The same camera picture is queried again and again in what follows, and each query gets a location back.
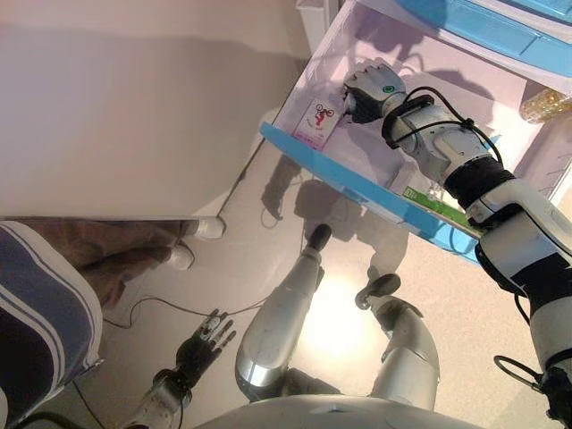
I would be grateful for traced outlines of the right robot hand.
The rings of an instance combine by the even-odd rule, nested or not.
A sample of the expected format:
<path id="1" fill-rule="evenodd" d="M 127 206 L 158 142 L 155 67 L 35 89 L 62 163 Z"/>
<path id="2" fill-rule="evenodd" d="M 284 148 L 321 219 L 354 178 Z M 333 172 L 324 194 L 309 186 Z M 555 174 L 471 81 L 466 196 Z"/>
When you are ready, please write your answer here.
<path id="1" fill-rule="evenodd" d="M 401 105 L 407 92 L 403 80 L 384 64 L 368 65 L 343 81 L 343 105 L 352 122 L 368 124 Z"/>

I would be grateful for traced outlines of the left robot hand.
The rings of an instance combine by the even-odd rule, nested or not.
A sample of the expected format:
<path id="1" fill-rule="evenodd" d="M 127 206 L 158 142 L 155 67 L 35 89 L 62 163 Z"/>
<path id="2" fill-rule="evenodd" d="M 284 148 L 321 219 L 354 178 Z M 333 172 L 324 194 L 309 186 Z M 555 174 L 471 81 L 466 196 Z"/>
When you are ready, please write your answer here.
<path id="1" fill-rule="evenodd" d="M 234 339 L 236 332 L 232 329 L 233 325 L 234 321 L 228 313 L 215 309 L 181 344 L 175 357 L 176 372 L 186 386 L 194 387 Z"/>

